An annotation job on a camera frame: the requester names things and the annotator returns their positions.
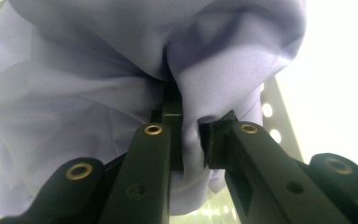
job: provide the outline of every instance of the mounting hole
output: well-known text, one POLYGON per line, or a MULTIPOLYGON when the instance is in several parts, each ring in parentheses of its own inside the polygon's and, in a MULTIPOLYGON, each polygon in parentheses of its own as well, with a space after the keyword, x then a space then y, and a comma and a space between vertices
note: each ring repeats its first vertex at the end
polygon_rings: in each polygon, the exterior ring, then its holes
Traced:
POLYGON ((244 124, 241 126, 241 131, 244 133, 257 133, 257 128, 251 124, 244 124))
POLYGON ((162 132, 162 127, 156 124, 149 125, 145 128, 145 133, 156 135, 162 132))
POLYGON ((294 181, 290 181, 289 183, 287 183, 286 188, 295 194, 302 194, 304 193, 304 188, 302 187, 302 185, 298 184, 297 182, 294 181))
POLYGON ((336 158, 328 157, 324 160, 324 164, 329 169, 341 175, 350 175, 353 173, 353 169, 346 162, 336 158))
POLYGON ((92 171, 92 166, 90 164, 81 162, 71 166, 71 168, 69 168, 66 171, 65 175, 66 178, 70 180, 79 180, 90 175, 91 171, 92 171))
POLYGON ((146 188, 143 185, 136 184, 127 188, 127 197, 131 200, 141 200, 146 195, 146 188))

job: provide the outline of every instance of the light purple cloth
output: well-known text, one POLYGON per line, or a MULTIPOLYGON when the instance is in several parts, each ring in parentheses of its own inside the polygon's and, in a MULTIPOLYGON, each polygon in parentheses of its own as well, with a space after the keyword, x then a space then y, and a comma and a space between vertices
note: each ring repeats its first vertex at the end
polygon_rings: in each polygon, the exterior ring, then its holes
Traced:
POLYGON ((168 81, 184 101, 185 171, 170 213, 199 208, 198 124, 234 109, 262 122, 258 86, 296 56, 302 0, 13 0, 0 11, 0 215, 23 212, 65 162, 126 152, 168 81))

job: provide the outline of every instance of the lavender fabric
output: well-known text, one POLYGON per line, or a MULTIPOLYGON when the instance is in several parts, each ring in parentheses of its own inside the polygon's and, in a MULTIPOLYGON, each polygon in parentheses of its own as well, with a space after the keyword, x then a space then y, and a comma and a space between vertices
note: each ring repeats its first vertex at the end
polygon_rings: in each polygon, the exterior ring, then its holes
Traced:
POLYGON ((203 168, 199 123, 262 122, 259 85, 296 56, 302 0, 13 0, 0 11, 0 215, 23 212, 65 162, 109 162, 175 81, 185 170, 170 213, 199 208, 224 171, 203 168))

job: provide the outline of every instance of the crumpled cloth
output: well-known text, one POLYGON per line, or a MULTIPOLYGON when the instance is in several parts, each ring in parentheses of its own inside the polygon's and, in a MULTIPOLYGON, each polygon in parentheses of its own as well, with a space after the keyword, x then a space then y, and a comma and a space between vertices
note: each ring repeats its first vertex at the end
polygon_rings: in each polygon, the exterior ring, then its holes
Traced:
POLYGON ((198 209, 224 171, 203 167, 199 123, 262 122, 260 84, 296 57, 302 0, 13 0, 0 11, 0 215, 32 202, 62 164, 109 162, 183 96, 182 173, 170 214, 198 209))

